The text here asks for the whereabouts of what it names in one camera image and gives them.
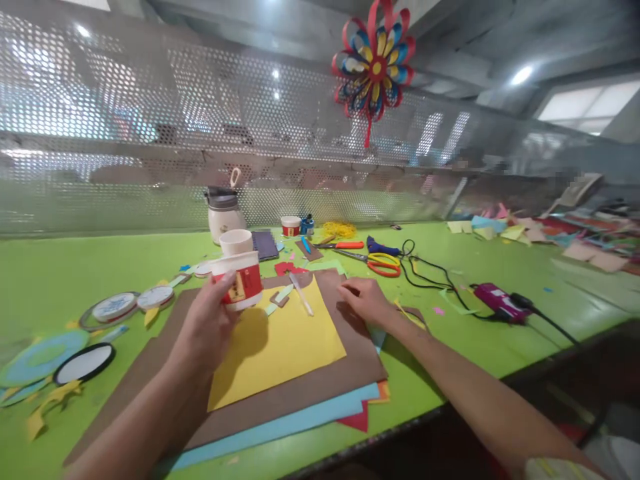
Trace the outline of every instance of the hand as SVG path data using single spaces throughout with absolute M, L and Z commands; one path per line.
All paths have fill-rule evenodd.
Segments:
M 220 366 L 239 318 L 221 303 L 234 282 L 235 271 L 228 271 L 218 283 L 213 278 L 205 282 L 187 312 L 168 364 L 193 367 L 206 376 Z
M 350 278 L 338 286 L 338 293 L 366 322 L 389 331 L 398 322 L 398 310 L 380 290 L 374 279 Z

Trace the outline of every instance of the ceiling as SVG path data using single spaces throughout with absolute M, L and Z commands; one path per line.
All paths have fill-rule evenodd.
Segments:
M 134 14 L 131 0 L 108 0 Z M 138 16 L 328 65 L 371 0 L 137 0 Z M 411 11 L 414 86 L 454 98 L 531 98 L 540 82 L 640 59 L 634 0 L 396 0 Z M 532 65 L 517 91 L 511 78 Z

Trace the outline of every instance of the blue paper circle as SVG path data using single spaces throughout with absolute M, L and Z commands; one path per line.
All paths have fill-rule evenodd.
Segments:
M 74 353 L 82 350 L 89 342 L 89 333 L 84 330 L 72 330 L 56 337 L 42 340 L 30 346 L 0 371 L 0 385 L 3 387 L 22 387 L 30 385 L 52 374 Z M 64 347 L 55 358 L 38 365 L 33 358 L 54 347 Z
M 32 393 L 37 392 L 38 390 L 47 386 L 49 382 L 47 379 L 40 380 L 39 382 L 32 383 L 31 385 L 27 385 L 26 387 L 18 390 L 8 399 L 4 400 L 4 402 L 0 402 L 0 407 L 8 407 L 13 405 L 14 403 L 18 403 L 19 401 L 24 400 L 27 397 L 30 397 Z M 0 398 L 5 394 L 6 389 L 0 388 Z

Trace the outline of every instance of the red label on cup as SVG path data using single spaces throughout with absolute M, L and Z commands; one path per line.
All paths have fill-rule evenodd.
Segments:
M 296 236 L 300 235 L 300 225 L 298 225 L 297 227 L 285 227 L 283 225 L 282 226 L 282 234 L 285 237 L 296 237 Z
M 224 277 L 224 274 L 214 276 L 216 281 L 222 277 Z M 260 266 L 245 267 L 235 273 L 235 283 L 222 298 L 222 303 L 236 303 L 251 298 L 260 292 L 262 292 Z

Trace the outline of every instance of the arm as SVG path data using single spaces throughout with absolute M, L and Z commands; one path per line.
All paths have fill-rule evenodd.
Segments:
M 568 460 L 599 473 L 584 453 L 520 395 L 397 312 L 376 280 L 352 278 L 338 290 L 364 320 L 396 337 L 416 357 L 512 475 L 521 476 L 527 460 L 540 457 Z
M 229 347 L 237 322 L 220 301 L 235 272 L 218 284 L 208 281 L 191 304 L 169 358 L 138 396 L 70 466 L 66 478 L 146 478 L 175 434 L 190 396 L 211 382 Z

